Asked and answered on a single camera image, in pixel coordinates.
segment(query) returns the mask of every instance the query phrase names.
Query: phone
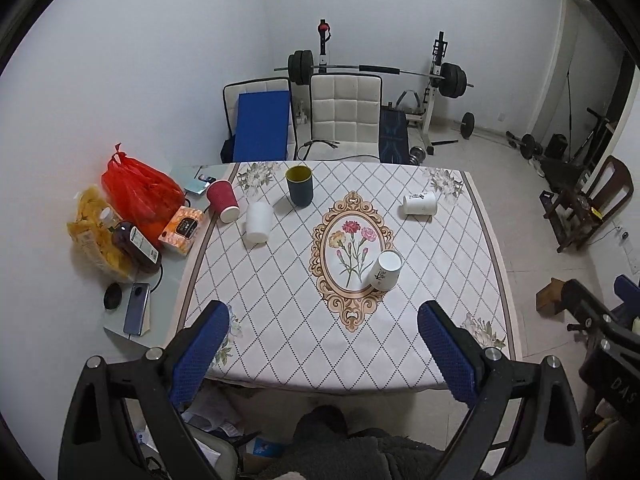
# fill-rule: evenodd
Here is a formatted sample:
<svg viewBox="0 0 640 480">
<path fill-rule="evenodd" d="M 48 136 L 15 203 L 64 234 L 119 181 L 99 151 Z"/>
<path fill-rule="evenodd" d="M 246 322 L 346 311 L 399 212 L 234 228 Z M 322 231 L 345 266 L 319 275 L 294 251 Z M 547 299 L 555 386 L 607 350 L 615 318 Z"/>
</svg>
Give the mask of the phone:
<svg viewBox="0 0 640 480">
<path fill-rule="evenodd" d="M 146 304 L 149 301 L 150 285 L 148 283 L 134 283 L 129 295 L 127 315 L 124 318 L 123 332 L 131 335 L 142 334 L 142 324 L 145 319 Z"/>
</svg>

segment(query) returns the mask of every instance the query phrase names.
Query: black mat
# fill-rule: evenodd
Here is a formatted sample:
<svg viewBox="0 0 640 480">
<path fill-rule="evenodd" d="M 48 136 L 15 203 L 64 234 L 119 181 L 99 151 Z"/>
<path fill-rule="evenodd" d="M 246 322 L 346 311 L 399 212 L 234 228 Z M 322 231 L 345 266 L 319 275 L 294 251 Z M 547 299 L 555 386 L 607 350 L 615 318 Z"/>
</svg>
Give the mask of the black mat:
<svg viewBox="0 0 640 480">
<path fill-rule="evenodd" d="M 387 164 L 409 163 L 409 136 L 404 112 L 380 110 L 378 153 L 380 154 L 380 162 Z"/>
</svg>

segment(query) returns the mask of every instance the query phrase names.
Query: table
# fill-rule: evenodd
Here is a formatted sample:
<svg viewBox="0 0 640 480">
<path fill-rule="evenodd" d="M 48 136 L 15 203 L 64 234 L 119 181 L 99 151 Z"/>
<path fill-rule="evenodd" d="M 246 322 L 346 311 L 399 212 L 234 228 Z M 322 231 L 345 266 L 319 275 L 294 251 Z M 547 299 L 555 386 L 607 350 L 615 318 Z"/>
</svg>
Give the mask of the table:
<svg viewBox="0 0 640 480">
<path fill-rule="evenodd" d="M 468 174 L 308 161 L 314 200 L 299 209 L 284 179 L 298 162 L 283 162 L 272 182 L 242 190 L 241 176 L 267 171 L 263 164 L 233 166 L 229 180 L 241 217 L 209 225 L 191 251 L 193 272 L 176 303 L 178 329 L 210 300 L 230 307 L 230 333 L 208 377 L 333 393 L 444 386 L 417 331 L 417 309 L 432 299 L 482 346 L 522 357 L 504 263 Z M 434 217 L 402 214 L 404 194 L 431 189 L 439 196 Z M 261 246 L 242 238 L 247 195 L 254 193 L 250 199 L 271 203 L 276 216 Z M 367 285 L 366 266 L 389 247 L 404 256 L 404 266 L 398 286 L 385 294 Z M 362 262 L 349 270 L 346 259 L 355 251 Z"/>
</svg>

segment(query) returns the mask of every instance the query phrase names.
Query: weight plate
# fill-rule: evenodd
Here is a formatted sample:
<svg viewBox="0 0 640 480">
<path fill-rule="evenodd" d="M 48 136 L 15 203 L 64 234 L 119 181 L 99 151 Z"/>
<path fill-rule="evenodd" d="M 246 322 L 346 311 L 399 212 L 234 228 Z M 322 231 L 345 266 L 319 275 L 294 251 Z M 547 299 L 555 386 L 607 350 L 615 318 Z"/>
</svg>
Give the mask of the weight plate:
<svg viewBox="0 0 640 480">
<path fill-rule="evenodd" d="M 462 116 L 462 124 L 460 124 L 460 133 L 463 139 L 468 139 L 474 132 L 476 126 L 476 118 L 471 112 L 467 112 Z"/>
<path fill-rule="evenodd" d="M 440 67 L 440 75 L 444 78 L 440 80 L 438 90 L 443 97 L 453 97 L 458 86 L 458 69 L 451 63 L 443 63 Z"/>
<path fill-rule="evenodd" d="M 289 56 L 289 79 L 296 85 L 302 85 L 302 73 L 300 72 L 300 60 L 302 59 L 302 51 L 297 50 Z"/>
<path fill-rule="evenodd" d="M 303 85 L 311 84 L 311 76 L 314 69 L 314 53 L 310 50 L 303 50 L 300 57 L 300 76 L 302 78 Z"/>
<path fill-rule="evenodd" d="M 525 134 L 522 136 L 522 143 L 520 145 L 520 154 L 525 160 L 529 160 L 536 151 L 536 139 L 531 134 Z"/>
<path fill-rule="evenodd" d="M 456 93 L 453 95 L 454 99 L 460 97 L 466 90 L 466 73 L 458 65 L 456 65 L 456 69 L 458 70 L 458 84 L 456 86 Z"/>
</svg>

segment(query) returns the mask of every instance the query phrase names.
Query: dumbbell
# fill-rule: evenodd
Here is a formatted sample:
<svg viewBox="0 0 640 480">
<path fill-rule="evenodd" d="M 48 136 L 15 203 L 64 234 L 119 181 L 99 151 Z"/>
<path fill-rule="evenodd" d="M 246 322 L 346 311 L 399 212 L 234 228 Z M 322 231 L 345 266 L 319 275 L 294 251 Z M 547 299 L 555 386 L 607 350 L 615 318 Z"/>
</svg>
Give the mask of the dumbbell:
<svg viewBox="0 0 640 480">
<path fill-rule="evenodd" d="M 529 160 L 532 156 L 542 155 L 542 145 L 536 142 L 536 139 L 530 134 L 525 134 L 519 139 L 511 132 L 507 132 L 507 142 L 514 150 L 520 147 L 520 153 L 526 160 Z"/>
</svg>

